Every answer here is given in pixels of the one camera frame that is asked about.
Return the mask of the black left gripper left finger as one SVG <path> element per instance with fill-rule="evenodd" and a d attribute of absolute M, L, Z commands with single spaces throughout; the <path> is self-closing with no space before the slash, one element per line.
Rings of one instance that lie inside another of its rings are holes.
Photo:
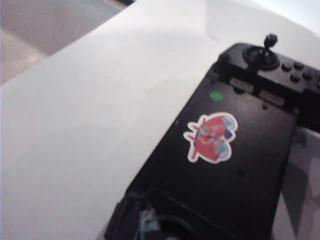
<path fill-rule="evenodd" d="M 145 240 L 149 231 L 150 210 L 143 210 L 139 214 L 138 240 Z"/>

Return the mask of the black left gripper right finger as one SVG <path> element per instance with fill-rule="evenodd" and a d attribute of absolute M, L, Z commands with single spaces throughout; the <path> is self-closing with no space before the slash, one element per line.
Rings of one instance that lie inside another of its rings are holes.
<path fill-rule="evenodd" d="M 150 210 L 150 220 L 151 220 L 151 223 L 149 224 L 149 239 L 161 240 L 162 239 L 161 226 L 158 221 L 157 213 L 154 209 Z"/>

